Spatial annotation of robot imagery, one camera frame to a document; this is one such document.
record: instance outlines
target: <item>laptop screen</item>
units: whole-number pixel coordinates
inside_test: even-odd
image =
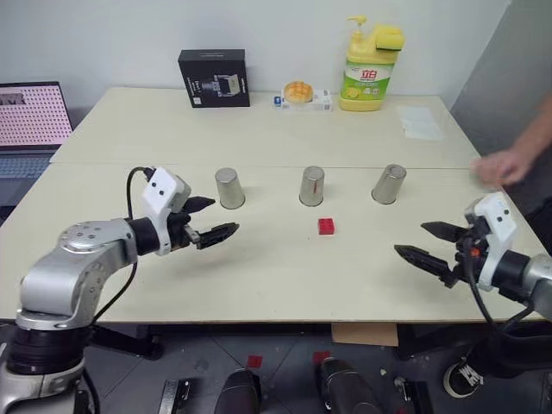
[[[58,82],[0,84],[0,150],[55,149],[71,132]]]

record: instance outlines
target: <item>black box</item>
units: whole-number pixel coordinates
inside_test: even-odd
[[[192,107],[249,106],[245,50],[183,50],[179,66]]]

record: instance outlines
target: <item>yellow pump cap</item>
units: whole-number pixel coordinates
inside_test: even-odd
[[[364,15],[356,15],[356,16],[350,16],[347,18],[347,20],[354,20],[356,24],[359,25],[359,30],[361,29],[361,26],[366,23],[368,18]]]
[[[362,41],[362,31],[361,26],[366,23],[368,18],[364,15],[350,16],[347,20],[354,20],[359,27],[353,32],[352,41]]]

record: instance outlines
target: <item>human hand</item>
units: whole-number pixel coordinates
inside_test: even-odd
[[[510,148],[479,158],[472,162],[471,167],[483,183],[500,187],[524,179],[532,167],[532,158],[520,150]]]

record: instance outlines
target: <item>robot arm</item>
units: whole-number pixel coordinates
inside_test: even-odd
[[[432,235],[456,244],[457,264],[451,271],[447,261],[413,246],[396,245],[395,250],[415,267],[438,276],[448,288],[458,280],[468,282],[464,272],[470,254],[474,277],[480,289],[499,289],[499,294],[522,304],[531,304],[543,317],[552,319],[552,259],[546,254],[533,258],[510,250],[516,224],[500,192],[475,201],[465,211],[467,228],[443,222],[424,223]],[[469,239],[471,249],[464,251]]]
[[[190,244],[208,248],[236,232],[236,223],[206,233],[192,229],[190,214],[215,201],[190,194],[181,178],[157,168],[142,194],[146,217],[75,224],[36,262],[22,281],[16,332],[0,367],[0,414],[22,401],[35,400],[28,406],[36,405],[37,398],[75,401],[83,350],[111,274],[136,263],[140,255],[165,255]],[[42,401],[31,412],[44,412],[47,401]],[[60,402],[55,404],[59,409]]]

